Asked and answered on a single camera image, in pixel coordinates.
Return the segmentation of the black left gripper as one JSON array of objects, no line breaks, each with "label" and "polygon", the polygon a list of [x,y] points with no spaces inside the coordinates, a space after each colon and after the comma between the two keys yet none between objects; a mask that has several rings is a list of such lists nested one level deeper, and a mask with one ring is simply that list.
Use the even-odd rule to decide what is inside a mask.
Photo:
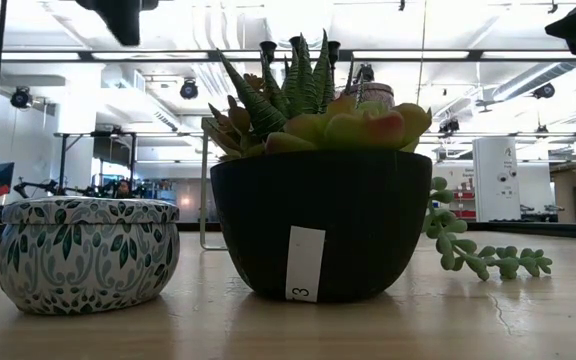
[{"label": "black left gripper", "polygon": [[123,46],[140,44],[140,10],[153,10],[158,0],[75,0],[87,10],[99,10],[107,28]]}]

